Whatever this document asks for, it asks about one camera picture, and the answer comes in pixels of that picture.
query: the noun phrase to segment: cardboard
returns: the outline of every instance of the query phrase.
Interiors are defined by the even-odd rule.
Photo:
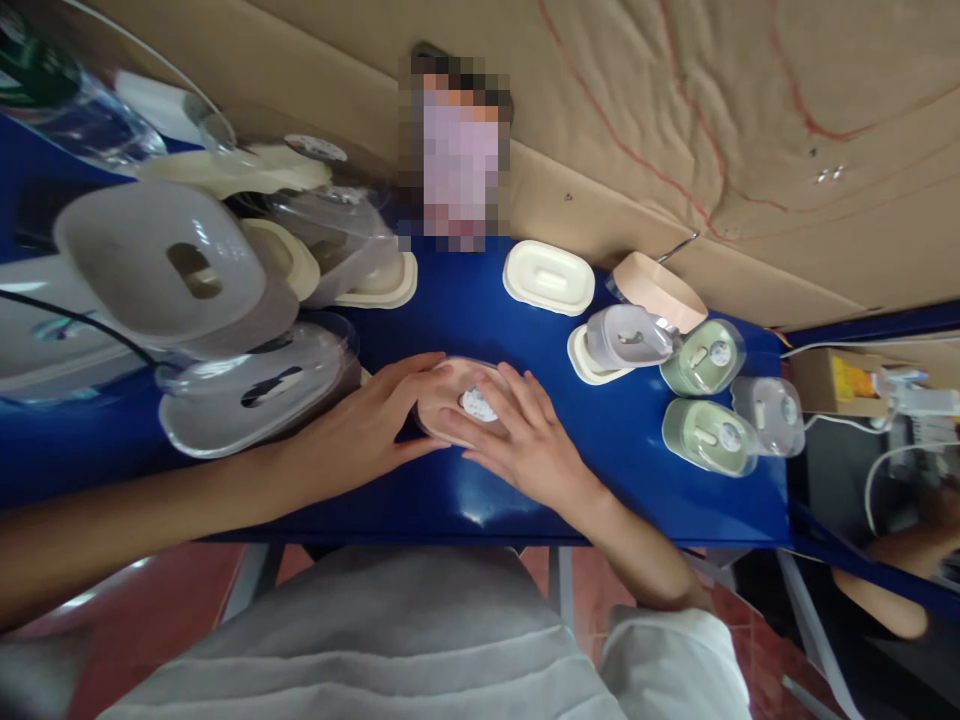
[[[609,269],[699,230],[671,270],[745,320],[796,329],[960,295],[955,0],[91,4],[241,134],[338,138],[381,177],[403,151],[398,59],[421,41],[484,58],[516,108],[511,234]],[[181,84],[63,3],[30,5],[102,66]]]
[[[902,365],[878,355],[861,355],[834,348],[813,348],[790,358],[790,381],[800,396],[800,407],[806,413],[845,415],[848,417],[885,418],[890,414],[889,391],[879,383],[879,397],[845,396],[839,389],[834,359],[879,375],[884,367]]]

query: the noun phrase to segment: black cable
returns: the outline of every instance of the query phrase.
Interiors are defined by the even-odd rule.
[[[150,354],[146,350],[144,350],[142,347],[137,345],[135,342],[133,342],[133,340],[118,333],[112,327],[108,327],[107,325],[104,325],[102,322],[98,320],[94,320],[93,318],[87,317],[82,313],[77,313],[77,312],[74,312],[73,310],[67,310],[66,308],[60,307],[59,305],[54,305],[52,303],[44,302],[43,300],[36,300],[32,297],[21,295],[20,293],[12,293],[8,290],[0,290],[0,298],[3,298],[4,300],[10,300],[11,302],[20,303],[21,305],[29,305],[30,307],[35,307],[38,310],[46,310],[47,312],[53,313],[54,315],[61,315],[65,318],[69,318],[70,320],[84,323],[85,325],[89,325],[90,327],[95,327],[100,332],[105,333],[106,335],[109,335],[110,337],[112,337],[121,345],[126,345],[127,348],[130,349],[130,352],[132,352],[138,358],[143,360],[144,364],[149,368],[156,370],[160,365],[164,364],[164,363],[159,363],[156,360],[154,360],[152,357],[150,357]]]

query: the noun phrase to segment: white sleeve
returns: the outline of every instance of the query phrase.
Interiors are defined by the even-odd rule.
[[[730,630],[703,610],[616,607],[600,677],[631,720],[750,720]]]

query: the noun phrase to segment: hand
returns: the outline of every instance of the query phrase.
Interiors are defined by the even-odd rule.
[[[444,357],[426,353],[388,365],[282,443],[277,477],[271,478],[270,486],[271,492],[284,497],[281,514],[342,495],[404,463],[450,447],[433,438],[395,442],[420,395],[452,372],[449,366],[430,369]]]
[[[569,521],[603,486],[583,464],[533,374],[528,370],[520,377],[507,363],[500,363],[497,369],[516,404],[483,373],[477,373],[477,387],[509,431],[508,438],[497,437],[451,410],[441,411],[441,421],[452,434],[476,448],[465,451],[465,459],[499,475]]]

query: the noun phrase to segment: red tile floor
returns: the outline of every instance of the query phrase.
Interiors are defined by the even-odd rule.
[[[172,548],[105,581],[82,604],[18,631],[20,637],[38,637],[80,627],[89,630],[90,655],[67,720],[92,720],[213,630],[242,552],[242,545],[193,543]],[[548,549],[528,548],[522,560],[546,595]],[[299,545],[289,546],[278,583],[311,564]],[[575,635],[583,651],[598,662],[609,632],[610,608],[633,600],[593,548],[573,549],[573,575]],[[843,717],[826,681],[797,648],[725,587],[706,577],[702,581],[733,634],[754,720],[813,720],[780,684],[784,674]]]

